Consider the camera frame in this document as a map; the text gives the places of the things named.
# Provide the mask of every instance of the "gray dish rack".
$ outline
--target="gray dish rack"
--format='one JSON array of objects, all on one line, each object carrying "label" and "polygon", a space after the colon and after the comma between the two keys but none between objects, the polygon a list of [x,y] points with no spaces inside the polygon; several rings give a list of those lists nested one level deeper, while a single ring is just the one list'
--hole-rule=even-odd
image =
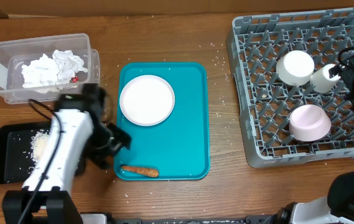
[{"label": "gray dish rack", "polygon": [[[339,81],[319,94],[314,86],[287,86],[276,62],[291,50],[303,50],[315,70],[337,63],[337,54],[354,46],[354,8],[236,17],[226,40],[231,73],[240,101],[240,126],[247,162],[252,167],[303,164],[354,158],[354,113]],[[321,106],[332,121],[316,142],[300,142],[289,133],[289,114],[300,105]]]}]

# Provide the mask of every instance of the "white plate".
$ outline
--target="white plate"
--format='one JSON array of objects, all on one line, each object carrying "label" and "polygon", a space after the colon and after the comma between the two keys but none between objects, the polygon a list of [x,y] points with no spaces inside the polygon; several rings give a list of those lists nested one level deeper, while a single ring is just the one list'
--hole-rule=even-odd
[{"label": "white plate", "polygon": [[142,75],[124,86],[119,103],[121,112],[130,122],[152,126],[163,122],[171,114],[175,95],[164,79]]}]

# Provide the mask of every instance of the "white cloth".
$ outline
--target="white cloth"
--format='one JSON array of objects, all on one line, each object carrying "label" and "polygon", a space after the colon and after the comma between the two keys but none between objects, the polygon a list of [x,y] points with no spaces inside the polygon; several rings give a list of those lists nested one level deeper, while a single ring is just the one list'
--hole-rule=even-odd
[{"label": "white cloth", "polygon": [[[31,61],[29,66],[22,66],[22,74],[25,80],[23,88],[70,83],[77,72],[88,72],[88,69],[83,66],[84,61],[79,56],[73,55],[71,50],[64,52],[55,50],[52,58],[43,54],[40,59]],[[48,91],[57,91],[57,89],[48,88],[36,91],[47,93]]]}]

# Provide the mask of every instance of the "wooden tabletop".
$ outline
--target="wooden tabletop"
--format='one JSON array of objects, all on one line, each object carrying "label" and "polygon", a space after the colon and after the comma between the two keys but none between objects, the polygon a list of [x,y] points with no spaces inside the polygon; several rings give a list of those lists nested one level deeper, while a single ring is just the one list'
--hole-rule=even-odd
[{"label": "wooden tabletop", "polygon": [[[198,62],[206,68],[211,139],[208,175],[198,181],[127,182],[89,163],[85,175],[73,183],[72,198],[80,212],[104,211],[116,218],[146,220],[276,213],[290,202],[308,202],[327,195],[337,175],[354,170],[354,160],[350,159],[271,169],[254,169],[247,164],[238,95],[225,48],[236,16],[0,20],[0,41],[88,34],[91,47],[100,54],[101,86],[114,100],[120,70],[130,62]],[[42,120],[27,105],[8,105],[0,97],[0,127]],[[1,201],[5,192],[20,188],[21,184],[0,185],[0,223],[4,223]]]}]

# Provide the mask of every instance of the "blue tray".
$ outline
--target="blue tray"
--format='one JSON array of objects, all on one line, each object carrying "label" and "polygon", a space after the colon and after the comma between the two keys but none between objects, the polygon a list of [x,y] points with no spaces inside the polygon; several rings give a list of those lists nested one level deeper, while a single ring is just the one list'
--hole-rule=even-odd
[{"label": "blue tray", "polygon": [[[197,180],[210,170],[207,75],[194,62],[130,63],[120,74],[124,86],[141,75],[157,75],[170,83],[175,106],[160,124],[142,127],[128,121],[118,104],[117,125],[132,137],[130,150],[114,158],[114,171],[123,180]],[[121,170],[121,165],[151,167],[158,178]]]}]

